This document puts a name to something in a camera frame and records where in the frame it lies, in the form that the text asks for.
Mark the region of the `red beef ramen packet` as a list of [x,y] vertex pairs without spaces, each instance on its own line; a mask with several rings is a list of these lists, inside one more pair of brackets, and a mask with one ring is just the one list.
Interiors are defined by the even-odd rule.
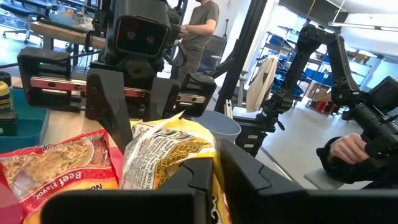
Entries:
[[0,184],[23,208],[16,224],[40,224],[42,205],[67,190],[118,189],[105,130],[81,134],[59,144],[0,153]]

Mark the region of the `grey office chair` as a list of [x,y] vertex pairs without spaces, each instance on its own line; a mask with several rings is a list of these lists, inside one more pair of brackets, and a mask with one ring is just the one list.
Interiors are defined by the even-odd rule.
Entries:
[[221,62],[227,39],[217,35],[211,36],[203,51],[198,72],[206,73],[214,70]]

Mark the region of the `person's forearm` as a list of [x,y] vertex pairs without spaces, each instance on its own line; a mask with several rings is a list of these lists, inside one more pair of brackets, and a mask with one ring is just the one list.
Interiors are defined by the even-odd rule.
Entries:
[[348,164],[339,158],[328,159],[330,145],[339,137],[330,139],[325,146],[316,150],[323,169],[332,178],[345,184],[371,181],[365,189],[398,189],[398,155],[390,157],[387,166],[372,170],[370,157],[357,164]]

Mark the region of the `blue storage bins rack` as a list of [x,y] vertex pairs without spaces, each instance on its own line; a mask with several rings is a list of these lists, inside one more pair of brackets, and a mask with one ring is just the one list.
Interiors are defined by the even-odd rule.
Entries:
[[[306,25],[299,32],[296,46],[297,51],[290,68],[282,72],[281,78],[274,78],[272,94],[281,90],[293,90],[293,97],[298,98],[304,94],[298,82],[310,80],[328,87],[358,89],[349,67],[345,40],[341,35]],[[320,47],[326,48],[326,53],[321,57],[317,69],[310,68],[314,63],[312,56]]]

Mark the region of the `dark cylindrical cup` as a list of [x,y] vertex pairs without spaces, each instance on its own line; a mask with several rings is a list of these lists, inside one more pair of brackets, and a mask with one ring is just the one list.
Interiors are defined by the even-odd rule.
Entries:
[[0,81],[8,85],[8,88],[12,89],[12,77],[7,72],[0,72]]

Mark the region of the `person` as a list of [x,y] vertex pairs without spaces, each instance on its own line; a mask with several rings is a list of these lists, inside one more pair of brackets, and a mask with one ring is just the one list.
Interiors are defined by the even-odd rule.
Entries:
[[196,2],[200,5],[193,9],[190,22],[183,25],[187,31],[182,38],[187,61],[178,69],[178,80],[181,82],[187,74],[198,70],[206,44],[215,33],[220,16],[219,6],[214,0],[196,0]]

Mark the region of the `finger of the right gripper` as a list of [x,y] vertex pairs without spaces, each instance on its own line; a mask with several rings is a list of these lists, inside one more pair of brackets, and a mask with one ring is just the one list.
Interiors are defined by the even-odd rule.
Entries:
[[154,79],[146,102],[146,121],[164,119],[170,114],[179,91],[177,80]]
[[118,149],[124,152],[132,140],[124,74],[100,68],[90,69],[86,79],[86,108],[86,117],[98,121]]

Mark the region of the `grey stool seat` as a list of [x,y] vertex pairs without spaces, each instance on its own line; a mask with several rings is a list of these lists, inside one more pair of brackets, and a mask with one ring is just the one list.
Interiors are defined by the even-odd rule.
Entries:
[[311,184],[313,184],[316,188],[322,190],[357,190],[371,183],[371,181],[362,181],[355,182],[353,184],[345,184],[335,179],[332,179],[329,175],[327,175],[323,168],[318,168],[313,171],[307,172],[303,177]]

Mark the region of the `yellow ramen packet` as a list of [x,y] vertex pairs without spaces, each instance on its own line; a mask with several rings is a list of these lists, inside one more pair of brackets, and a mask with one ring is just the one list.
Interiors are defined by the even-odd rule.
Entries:
[[132,141],[124,151],[119,187],[123,190],[159,189],[182,170],[186,161],[211,159],[211,224],[230,224],[216,140],[200,123],[184,119],[181,115],[131,123]]

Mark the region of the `yellow-lidded jar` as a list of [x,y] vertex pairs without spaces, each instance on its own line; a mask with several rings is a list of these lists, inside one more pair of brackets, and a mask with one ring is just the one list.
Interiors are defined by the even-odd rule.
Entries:
[[12,110],[12,96],[9,85],[0,81],[0,111]]

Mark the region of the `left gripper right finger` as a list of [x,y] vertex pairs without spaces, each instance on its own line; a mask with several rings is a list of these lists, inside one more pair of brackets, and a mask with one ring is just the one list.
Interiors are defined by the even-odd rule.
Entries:
[[219,141],[232,224],[398,224],[398,190],[309,190]]

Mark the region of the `blue round bowl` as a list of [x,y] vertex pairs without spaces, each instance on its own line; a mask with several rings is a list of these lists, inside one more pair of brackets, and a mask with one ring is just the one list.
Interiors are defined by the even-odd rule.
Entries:
[[235,120],[217,111],[205,110],[200,117],[192,118],[192,120],[208,129],[215,139],[235,142],[241,133],[241,127]]

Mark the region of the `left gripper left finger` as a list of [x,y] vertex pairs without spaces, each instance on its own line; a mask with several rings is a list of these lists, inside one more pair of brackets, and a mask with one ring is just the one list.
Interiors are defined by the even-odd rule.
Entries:
[[155,190],[71,190],[48,200],[41,224],[211,224],[213,161],[186,160]]

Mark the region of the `white hanging cloth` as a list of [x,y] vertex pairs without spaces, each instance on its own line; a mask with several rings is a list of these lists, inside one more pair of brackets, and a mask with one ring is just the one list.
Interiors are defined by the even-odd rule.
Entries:
[[268,56],[259,67],[253,82],[250,84],[246,94],[246,111],[252,113],[257,111],[263,99],[267,99],[269,89],[272,88],[275,72],[277,69],[278,57]]

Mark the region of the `small black box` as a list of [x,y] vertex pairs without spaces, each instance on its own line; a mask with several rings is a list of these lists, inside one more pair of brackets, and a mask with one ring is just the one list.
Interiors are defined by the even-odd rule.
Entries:
[[0,111],[0,136],[16,136],[17,121],[18,113],[16,111]]

